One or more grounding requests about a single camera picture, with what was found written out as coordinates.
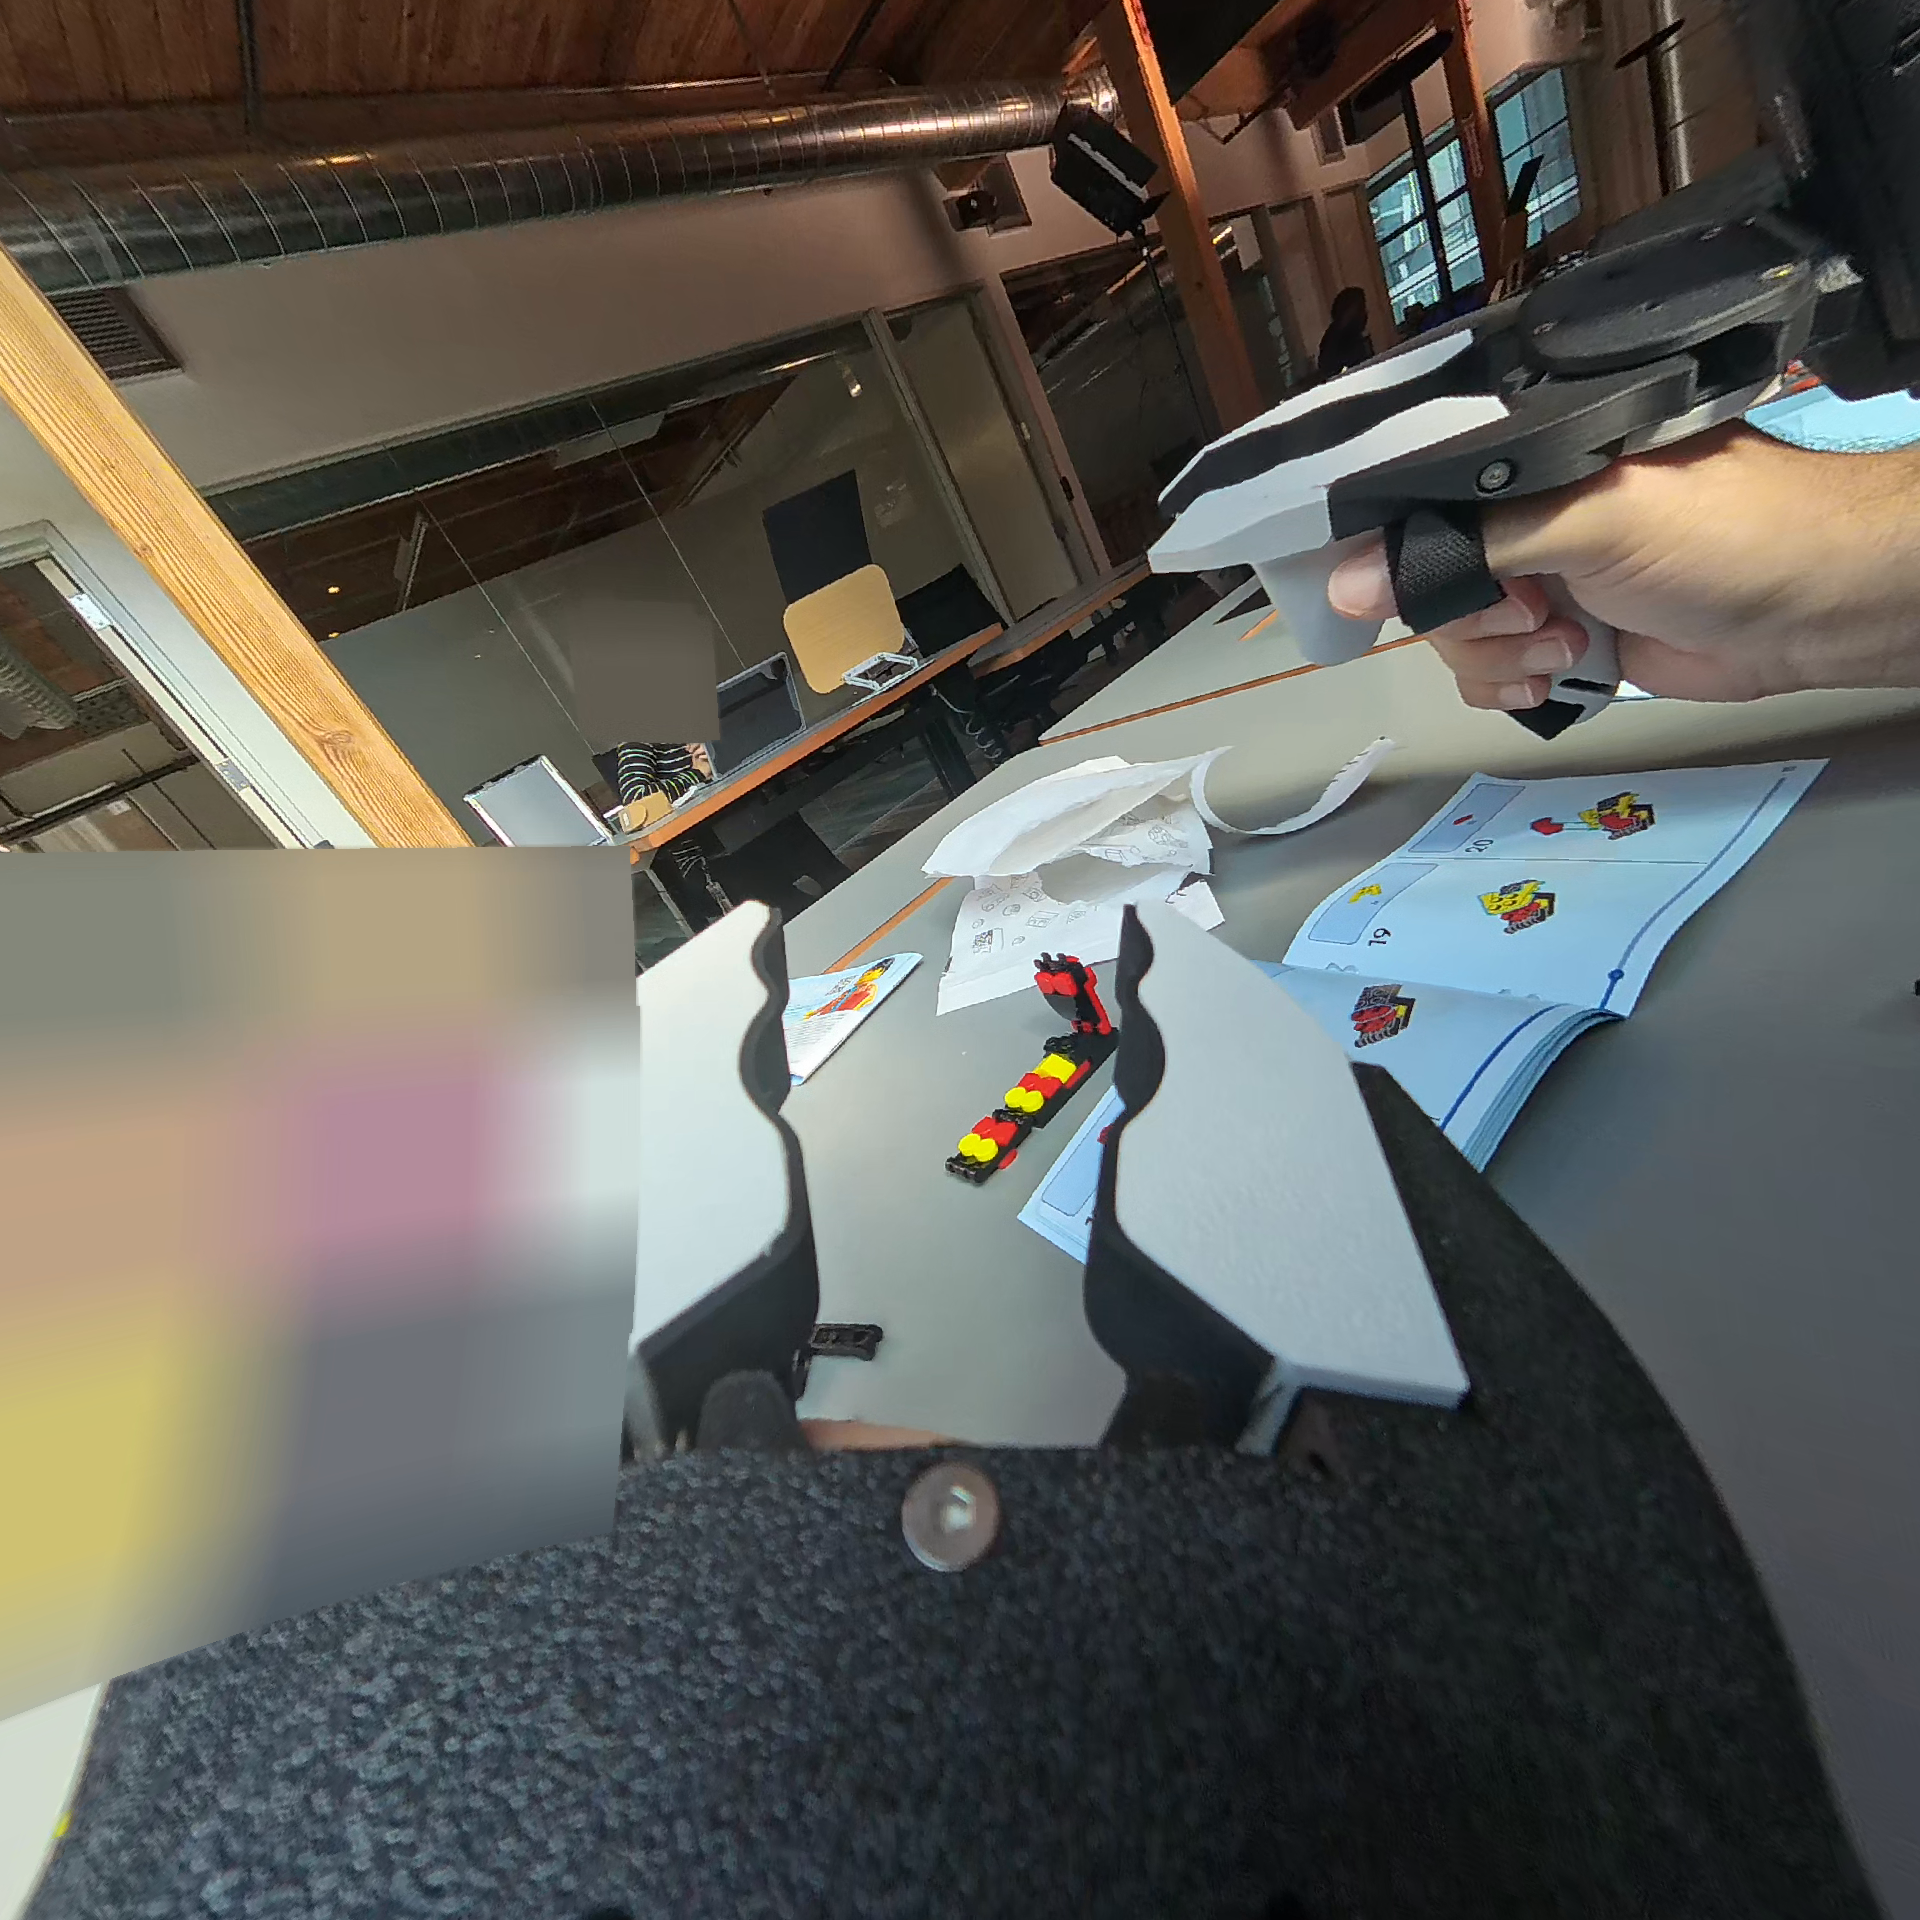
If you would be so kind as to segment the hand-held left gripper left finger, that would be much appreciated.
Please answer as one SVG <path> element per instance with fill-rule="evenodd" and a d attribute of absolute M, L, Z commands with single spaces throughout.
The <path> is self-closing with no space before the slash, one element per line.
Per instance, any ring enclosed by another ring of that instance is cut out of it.
<path fill-rule="evenodd" d="M 796 1383 L 820 1308 L 778 914 L 736 906 L 636 979 L 636 1383 L 697 1411 L 736 1371 Z"/>

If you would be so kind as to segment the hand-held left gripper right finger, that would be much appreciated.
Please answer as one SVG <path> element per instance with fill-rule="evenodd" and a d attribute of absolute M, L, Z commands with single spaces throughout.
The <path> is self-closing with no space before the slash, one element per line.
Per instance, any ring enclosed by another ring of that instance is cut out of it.
<path fill-rule="evenodd" d="M 1116 1001 L 1121 1114 L 1082 1285 L 1125 1374 L 1108 1440 L 1267 1453 L 1307 1393 L 1462 1403 L 1349 1054 L 1171 906 L 1125 914 Z"/>

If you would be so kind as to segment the black red yellow brick model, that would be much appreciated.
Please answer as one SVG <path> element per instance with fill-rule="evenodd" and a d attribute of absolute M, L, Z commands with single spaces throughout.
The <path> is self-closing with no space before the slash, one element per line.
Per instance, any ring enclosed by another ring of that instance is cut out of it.
<path fill-rule="evenodd" d="M 1039 956 L 1034 986 L 1069 1032 L 1047 1042 L 1042 1056 L 1009 1087 L 1003 1101 L 974 1122 L 944 1162 L 947 1171 L 974 1187 L 1019 1158 L 1022 1143 L 1050 1123 L 1057 1109 L 1107 1064 L 1121 1042 L 1092 966 L 1072 954 Z"/>

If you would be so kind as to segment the large window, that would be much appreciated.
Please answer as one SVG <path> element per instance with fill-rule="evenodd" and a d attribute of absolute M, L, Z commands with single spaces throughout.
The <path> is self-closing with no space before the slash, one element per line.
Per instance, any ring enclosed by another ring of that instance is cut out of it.
<path fill-rule="evenodd" d="M 1542 65 L 1506 82 L 1494 94 L 1491 114 L 1504 187 L 1519 186 L 1524 167 L 1540 162 L 1526 201 L 1526 244 L 1534 249 L 1583 218 L 1566 73 Z M 1397 322 L 1411 306 L 1429 310 L 1440 303 L 1432 230 L 1445 240 L 1455 292 L 1484 279 L 1462 140 L 1453 123 L 1427 134 L 1425 153 L 1429 177 L 1402 156 L 1367 182 L 1368 215 Z"/>

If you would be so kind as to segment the adjoining grey table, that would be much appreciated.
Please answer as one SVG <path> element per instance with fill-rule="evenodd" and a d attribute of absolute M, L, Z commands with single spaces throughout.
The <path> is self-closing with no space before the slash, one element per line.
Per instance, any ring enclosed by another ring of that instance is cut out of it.
<path fill-rule="evenodd" d="M 1440 735 L 1460 708 L 1445 664 L 1411 637 L 1336 669 L 1313 667 L 1264 590 L 1246 581 L 1069 711 L 1040 754 L 1069 766 L 1150 749 L 1281 748 L 1331 771 L 1378 735 Z"/>

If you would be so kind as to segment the white paper strip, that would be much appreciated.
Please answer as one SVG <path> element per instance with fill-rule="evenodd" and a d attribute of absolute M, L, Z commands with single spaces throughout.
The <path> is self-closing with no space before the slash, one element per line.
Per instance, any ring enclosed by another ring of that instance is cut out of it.
<path fill-rule="evenodd" d="M 1217 748 L 1194 762 L 1189 782 L 1189 797 L 1202 822 L 1214 831 L 1236 837 L 1290 836 L 1318 826 L 1331 818 L 1332 812 L 1342 808 L 1374 775 L 1381 762 L 1387 755 L 1393 755 L 1397 749 L 1398 742 L 1395 738 L 1385 733 L 1374 738 L 1362 752 L 1353 755 L 1338 769 L 1338 773 L 1327 784 L 1316 800 L 1308 803 L 1307 810 L 1267 826 L 1236 826 L 1214 808 L 1208 796 L 1208 775 L 1213 773 L 1217 762 L 1229 752 L 1226 748 Z"/>

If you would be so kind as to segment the black studio light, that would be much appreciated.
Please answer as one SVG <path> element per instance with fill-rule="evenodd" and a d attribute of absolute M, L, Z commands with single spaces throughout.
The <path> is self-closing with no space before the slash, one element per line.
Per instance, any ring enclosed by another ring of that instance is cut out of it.
<path fill-rule="evenodd" d="M 1072 204 L 1116 235 L 1141 238 L 1167 197 L 1153 192 L 1156 159 L 1099 109 L 1072 99 L 1052 123 L 1049 173 Z"/>

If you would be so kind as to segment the silver laptop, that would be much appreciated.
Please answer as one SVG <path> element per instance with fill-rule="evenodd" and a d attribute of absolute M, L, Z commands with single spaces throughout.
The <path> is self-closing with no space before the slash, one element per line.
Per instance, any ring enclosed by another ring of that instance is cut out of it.
<path fill-rule="evenodd" d="M 615 841 L 606 818 L 543 754 L 471 787 L 462 803 L 507 848 L 605 848 Z"/>

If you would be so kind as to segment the torn white paper bag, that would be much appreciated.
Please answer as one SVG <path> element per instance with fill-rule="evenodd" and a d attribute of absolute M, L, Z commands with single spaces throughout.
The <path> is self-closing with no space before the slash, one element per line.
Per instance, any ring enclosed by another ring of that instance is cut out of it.
<path fill-rule="evenodd" d="M 1047 951 L 1082 963 L 1121 949 L 1129 906 L 1165 901 L 1224 924 L 1201 808 L 1213 752 L 1097 757 L 1033 779 L 952 828 L 926 874 L 970 882 L 936 995 L 941 1015 L 1029 987 Z"/>

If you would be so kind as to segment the open light blue instruction booklet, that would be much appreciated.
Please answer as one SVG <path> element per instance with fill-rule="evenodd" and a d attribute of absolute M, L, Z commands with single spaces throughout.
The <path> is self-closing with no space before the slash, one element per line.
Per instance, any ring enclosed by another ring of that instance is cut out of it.
<path fill-rule="evenodd" d="M 1479 773 L 1262 969 L 1484 1169 L 1548 1068 L 1633 1014 L 1668 939 L 1826 764 Z"/>

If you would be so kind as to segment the tan backed chair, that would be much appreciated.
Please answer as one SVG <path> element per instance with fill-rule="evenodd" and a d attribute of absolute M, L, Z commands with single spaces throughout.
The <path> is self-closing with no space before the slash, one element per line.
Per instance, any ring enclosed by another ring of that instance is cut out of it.
<path fill-rule="evenodd" d="M 886 570 L 869 562 L 782 609 L 782 630 L 806 685 L 817 694 L 877 694 L 914 674 L 911 642 Z"/>

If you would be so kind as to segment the glass door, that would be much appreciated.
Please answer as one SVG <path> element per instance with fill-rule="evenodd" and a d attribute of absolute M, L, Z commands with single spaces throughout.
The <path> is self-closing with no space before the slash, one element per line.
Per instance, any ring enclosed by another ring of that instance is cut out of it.
<path fill-rule="evenodd" d="M 164 685 L 52 526 L 2 536 L 2 849 L 245 851 L 303 830 Z"/>

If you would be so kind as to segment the black wall panel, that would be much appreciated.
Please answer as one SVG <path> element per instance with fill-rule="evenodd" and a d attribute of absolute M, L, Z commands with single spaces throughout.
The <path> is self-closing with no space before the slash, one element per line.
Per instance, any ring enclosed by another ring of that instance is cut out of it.
<path fill-rule="evenodd" d="M 855 468 L 766 506 L 763 526 L 786 604 L 873 563 Z"/>

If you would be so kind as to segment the light wooden post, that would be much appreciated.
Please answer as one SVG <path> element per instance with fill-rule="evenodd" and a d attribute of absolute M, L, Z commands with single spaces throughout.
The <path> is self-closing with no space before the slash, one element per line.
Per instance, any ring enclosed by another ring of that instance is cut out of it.
<path fill-rule="evenodd" d="M 4 402 L 172 615 L 192 632 L 185 694 L 296 831 L 318 846 L 471 849 L 372 708 L 114 388 L 37 281 L 2 256 Z"/>

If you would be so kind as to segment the metal ventilation duct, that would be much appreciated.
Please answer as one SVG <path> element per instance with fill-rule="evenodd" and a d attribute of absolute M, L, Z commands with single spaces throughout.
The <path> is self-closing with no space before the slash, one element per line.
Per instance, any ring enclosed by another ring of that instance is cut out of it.
<path fill-rule="evenodd" d="M 1071 82 L 894 87 L 819 101 L 389 140 L 346 153 L 180 156 L 7 172 L 4 249 L 46 293 L 581 218 L 667 199 L 926 170 L 1042 148 Z"/>

